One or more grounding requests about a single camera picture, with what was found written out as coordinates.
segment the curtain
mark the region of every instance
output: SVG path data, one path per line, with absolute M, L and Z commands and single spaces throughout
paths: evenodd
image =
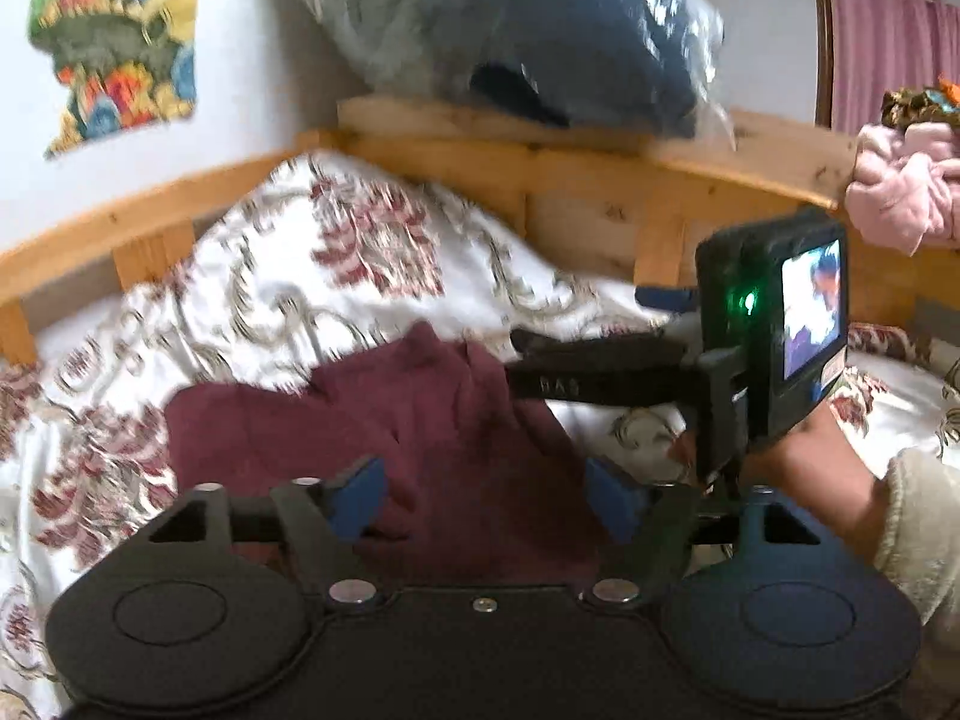
M 960 80 L 960 8 L 942 0 L 817 2 L 818 124 L 856 134 L 880 121 L 887 90 L 935 86 L 940 74 Z

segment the sticker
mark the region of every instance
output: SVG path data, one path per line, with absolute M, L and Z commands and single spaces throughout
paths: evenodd
M 833 380 L 843 373 L 847 366 L 847 348 L 844 346 L 824 365 L 823 373 L 820 374 L 820 388 L 827 389 L 833 383 Z

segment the colorful poster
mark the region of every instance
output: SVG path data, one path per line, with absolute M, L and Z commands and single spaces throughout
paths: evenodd
M 32 0 L 30 41 L 69 90 L 48 156 L 189 116 L 196 12 L 197 0 Z

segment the maroon cloth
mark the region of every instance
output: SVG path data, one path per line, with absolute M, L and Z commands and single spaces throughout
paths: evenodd
M 357 553 L 408 581 L 578 581 L 606 536 L 584 462 L 542 401 L 510 398 L 477 343 L 405 338 L 313 371 L 303 395 L 201 384 L 166 408 L 182 490 L 263 495 L 381 457 L 388 499 Z

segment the hand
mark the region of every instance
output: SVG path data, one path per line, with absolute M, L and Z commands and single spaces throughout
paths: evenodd
M 673 457 L 692 462 L 694 442 L 677 440 Z M 872 562 L 889 505 L 887 485 L 872 475 L 824 401 L 774 445 L 744 461 L 743 485 L 769 485 L 819 519 Z

